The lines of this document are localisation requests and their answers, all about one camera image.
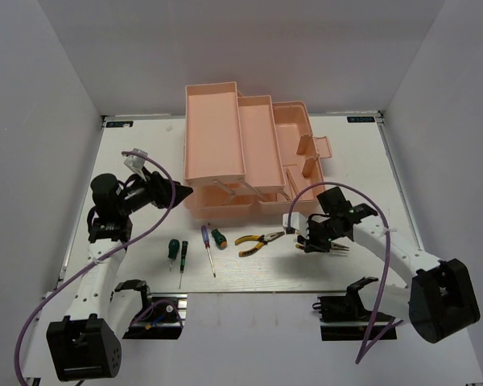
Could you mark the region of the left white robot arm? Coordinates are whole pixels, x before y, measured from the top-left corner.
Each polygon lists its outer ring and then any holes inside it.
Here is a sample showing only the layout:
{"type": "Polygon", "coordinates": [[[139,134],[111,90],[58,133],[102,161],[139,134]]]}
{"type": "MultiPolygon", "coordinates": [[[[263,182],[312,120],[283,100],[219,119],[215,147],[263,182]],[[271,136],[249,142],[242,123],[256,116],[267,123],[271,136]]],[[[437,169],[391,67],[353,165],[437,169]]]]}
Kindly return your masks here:
{"type": "Polygon", "coordinates": [[[154,311],[145,281],[120,282],[118,270],[131,239],[130,215],[147,205],[168,209],[193,193],[158,172],[143,169],[122,184],[106,173],[90,183],[94,206],[89,213],[87,271],[64,317],[47,328],[47,344],[62,382],[114,378],[122,361],[121,338],[131,322],[154,311]]]}

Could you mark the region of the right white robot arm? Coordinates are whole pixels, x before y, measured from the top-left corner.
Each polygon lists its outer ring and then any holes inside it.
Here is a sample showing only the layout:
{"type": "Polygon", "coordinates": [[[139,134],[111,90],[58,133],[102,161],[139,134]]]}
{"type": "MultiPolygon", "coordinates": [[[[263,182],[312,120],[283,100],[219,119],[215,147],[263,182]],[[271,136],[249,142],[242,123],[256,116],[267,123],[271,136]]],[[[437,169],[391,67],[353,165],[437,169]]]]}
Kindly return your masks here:
{"type": "Polygon", "coordinates": [[[363,277],[345,294],[320,299],[324,322],[367,321],[379,314],[410,323],[429,343],[437,343],[478,322],[481,313],[466,265],[445,261],[416,248],[387,227],[378,211],[366,203],[352,205],[338,187],[317,197],[323,211],[293,214],[291,225],[298,246],[306,253],[328,253],[336,240],[348,238],[372,252],[397,273],[405,285],[363,277]]]}

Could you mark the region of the right table corner label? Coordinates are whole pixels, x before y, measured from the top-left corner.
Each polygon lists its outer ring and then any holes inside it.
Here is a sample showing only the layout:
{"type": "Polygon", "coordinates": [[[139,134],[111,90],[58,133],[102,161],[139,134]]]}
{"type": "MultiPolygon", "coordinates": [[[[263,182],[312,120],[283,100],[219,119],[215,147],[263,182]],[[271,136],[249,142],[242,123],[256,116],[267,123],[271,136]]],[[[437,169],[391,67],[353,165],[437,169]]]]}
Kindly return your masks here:
{"type": "Polygon", "coordinates": [[[371,116],[348,116],[348,123],[374,123],[375,117],[371,116]]]}

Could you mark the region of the left table corner label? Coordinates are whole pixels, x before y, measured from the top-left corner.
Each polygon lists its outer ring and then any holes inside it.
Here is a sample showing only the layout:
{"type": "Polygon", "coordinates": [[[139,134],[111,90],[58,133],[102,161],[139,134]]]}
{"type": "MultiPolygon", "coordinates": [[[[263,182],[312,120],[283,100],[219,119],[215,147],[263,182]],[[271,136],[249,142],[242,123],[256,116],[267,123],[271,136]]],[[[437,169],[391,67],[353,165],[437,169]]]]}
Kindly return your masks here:
{"type": "Polygon", "coordinates": [[[106,128],[128,128],[134,125],[133,121],[107,121],[106,128]]]}

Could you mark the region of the pink plastic toolbox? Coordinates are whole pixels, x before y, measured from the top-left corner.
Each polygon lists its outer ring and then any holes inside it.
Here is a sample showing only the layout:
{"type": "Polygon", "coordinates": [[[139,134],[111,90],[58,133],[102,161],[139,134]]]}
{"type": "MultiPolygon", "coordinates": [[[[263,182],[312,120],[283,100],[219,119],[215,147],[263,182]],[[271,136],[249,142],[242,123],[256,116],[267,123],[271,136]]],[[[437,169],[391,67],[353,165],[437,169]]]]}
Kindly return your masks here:
{"type": "Polygon", "coordinates": [[[195,219],[316,208],[332,148],[312,132],[302,101],[244,96],[234,82],[185,93],[184,180],[193,193],[184,205],[195,219]]]}

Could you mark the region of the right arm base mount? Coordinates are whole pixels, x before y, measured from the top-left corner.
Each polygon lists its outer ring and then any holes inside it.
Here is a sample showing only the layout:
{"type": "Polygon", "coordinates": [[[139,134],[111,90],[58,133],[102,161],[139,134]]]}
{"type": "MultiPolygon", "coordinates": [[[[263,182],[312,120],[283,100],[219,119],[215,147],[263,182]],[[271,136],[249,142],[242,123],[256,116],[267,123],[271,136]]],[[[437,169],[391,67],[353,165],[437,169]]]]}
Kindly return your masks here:
{"type": "Polygon", "coordinates": [[[345,296],[319,296],[312,310],[320,317],[322,341],[360,342],[364,339],[371,312],[350,305],[345,296]]]}

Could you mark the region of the yellow combination pliers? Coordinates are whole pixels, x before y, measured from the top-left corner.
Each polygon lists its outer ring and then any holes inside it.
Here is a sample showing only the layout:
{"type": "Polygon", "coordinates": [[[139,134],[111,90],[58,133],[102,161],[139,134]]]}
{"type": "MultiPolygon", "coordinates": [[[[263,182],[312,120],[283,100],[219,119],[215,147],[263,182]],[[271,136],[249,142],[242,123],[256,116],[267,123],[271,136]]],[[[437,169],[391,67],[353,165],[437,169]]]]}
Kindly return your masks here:
{"type": "Polygon", "coordinates": [[[240,251],[238,253],[239,257],[250,257],[254,255],[256,252],[258,252],[261,248],[263,248],[265,245],[268,245],[270,242],[277,240],[278,238],[282,237],[285,235],[284,231],[281,232],[272,232],[264,235],[245,235],[242,237],[237,238],[234,241],[235,245],[240,245],[245,242],[255,242],[256,245],[252,248],[249,248],[244,251],[240,251]]]}

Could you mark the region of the table corner label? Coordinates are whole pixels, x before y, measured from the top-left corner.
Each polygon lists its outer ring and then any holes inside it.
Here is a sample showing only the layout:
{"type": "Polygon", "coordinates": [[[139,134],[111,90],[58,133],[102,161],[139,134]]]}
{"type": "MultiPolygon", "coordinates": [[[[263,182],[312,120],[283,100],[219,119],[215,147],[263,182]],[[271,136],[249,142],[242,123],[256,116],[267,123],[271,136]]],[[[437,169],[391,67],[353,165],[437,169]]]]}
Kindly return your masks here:
{"type": "Polygon", "coordinates": [[[134,125],[133,121],[107,121],[106,128],[128,128],[134,125]]]}
{"type": "Polygon", "coordinates": [[[371,116],[348,116],[348,123],[374,123],[375,117],[371,116]]]}

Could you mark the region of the yellow needle-nose pliers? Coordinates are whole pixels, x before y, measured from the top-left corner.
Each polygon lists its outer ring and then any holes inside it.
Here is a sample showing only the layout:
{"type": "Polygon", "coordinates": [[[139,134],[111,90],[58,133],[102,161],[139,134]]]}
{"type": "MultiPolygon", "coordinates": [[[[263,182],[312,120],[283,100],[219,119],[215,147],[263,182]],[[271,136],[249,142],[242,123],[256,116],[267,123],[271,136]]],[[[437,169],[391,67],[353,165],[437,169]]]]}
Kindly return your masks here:
{"type": "Polygon", "coordinates": [[[342,244],[334,243],[329,240],[326,242],[320,241],[315,244],[314,242],[305,239],[302,236],[297,237],[295,247],[303,250],[305,253],[346,253],[349,251],[349,247],[342,244]]]}

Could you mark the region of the thin green precision screwdriver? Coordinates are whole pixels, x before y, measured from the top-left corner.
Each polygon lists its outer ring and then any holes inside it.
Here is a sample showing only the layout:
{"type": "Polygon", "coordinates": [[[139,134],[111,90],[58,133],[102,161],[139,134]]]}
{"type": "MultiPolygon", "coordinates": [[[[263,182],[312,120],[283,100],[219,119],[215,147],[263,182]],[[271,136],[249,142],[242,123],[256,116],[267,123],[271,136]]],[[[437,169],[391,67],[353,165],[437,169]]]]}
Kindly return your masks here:
{"type": "Polygon", "coordinates": [[[180,251],[180,282],[179,282],[179,289],[182,288],[182,281],[184,276],[184,269],[186,265],[186,257],[188,252],[188,242],[186,240],[182,241],[181,244],[181,251],[180,251]]]}

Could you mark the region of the blue red long screwdriver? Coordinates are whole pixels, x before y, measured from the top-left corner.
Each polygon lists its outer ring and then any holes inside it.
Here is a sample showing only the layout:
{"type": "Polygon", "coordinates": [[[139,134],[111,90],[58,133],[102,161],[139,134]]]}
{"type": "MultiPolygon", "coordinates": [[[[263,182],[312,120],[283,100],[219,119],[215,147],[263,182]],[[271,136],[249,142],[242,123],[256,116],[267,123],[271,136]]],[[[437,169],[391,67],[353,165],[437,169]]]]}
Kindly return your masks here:
{"type": "Polygon", "coordinates": [[[208,230],[207,230],[205,225],[202,225],[200,227],[200,230],[201,230],[201,235],[202,235],[202,240],[204,242],[204,246],[205,246],[206,251],[208,253],[208,260],[209,260],[209,264],[210,264],[213,276],[216,277],[217,275],[216,275],[216,270],[215,270],[215,267],[214,267],[214,264],[213,264],[213,258],[212,258],[212,254],[211,254],[211,246],[210,246],[210,239],[209,239],[209,235],[208,235],[208,230]]]}

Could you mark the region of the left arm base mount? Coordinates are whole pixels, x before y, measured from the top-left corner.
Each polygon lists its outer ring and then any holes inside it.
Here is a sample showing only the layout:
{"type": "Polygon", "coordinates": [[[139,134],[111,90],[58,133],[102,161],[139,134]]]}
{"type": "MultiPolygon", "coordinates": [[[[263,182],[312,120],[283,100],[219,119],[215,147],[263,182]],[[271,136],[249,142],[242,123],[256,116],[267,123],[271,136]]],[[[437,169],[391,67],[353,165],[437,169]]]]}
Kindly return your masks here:
{"type": "Polygon", "coordinates": [[[180,321],[176,316],[179,313],[182,322],[185,322],[188,308],[187,294],[152,294],[153,303],[158,304],[140,321],[136,322],[124,334],[124,339],[130,340],[177,340],[182,333],[180,321]]]}

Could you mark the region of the green orange stubby screwdriver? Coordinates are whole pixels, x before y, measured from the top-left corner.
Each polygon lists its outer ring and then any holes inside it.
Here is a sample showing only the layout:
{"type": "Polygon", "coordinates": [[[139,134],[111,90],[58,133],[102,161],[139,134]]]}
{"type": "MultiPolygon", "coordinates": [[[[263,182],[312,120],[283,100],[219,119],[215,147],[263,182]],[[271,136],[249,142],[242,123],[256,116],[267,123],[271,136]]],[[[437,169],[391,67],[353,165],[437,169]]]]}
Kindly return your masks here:
{"type": "Polygon", "coordinates": [[[211,235],[213,237],[213,240],[216,244],[216,246],[220,249],[225,249],[227,247],[227,240],[226,237],[219,231],[217,227],[214,227],[211,224],[208,224],[208,227],[211,231],[211,235]]]}

